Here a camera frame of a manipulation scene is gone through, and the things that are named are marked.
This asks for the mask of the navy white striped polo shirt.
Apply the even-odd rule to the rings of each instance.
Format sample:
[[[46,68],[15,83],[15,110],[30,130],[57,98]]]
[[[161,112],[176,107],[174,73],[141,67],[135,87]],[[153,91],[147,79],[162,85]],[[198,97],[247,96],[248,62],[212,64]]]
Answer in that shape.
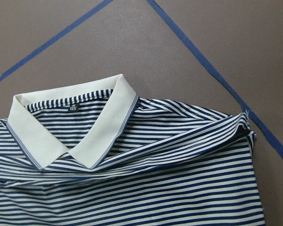
[[[15,95],[0,226],[263,226],[248,119],[140,98],[123,75]]]

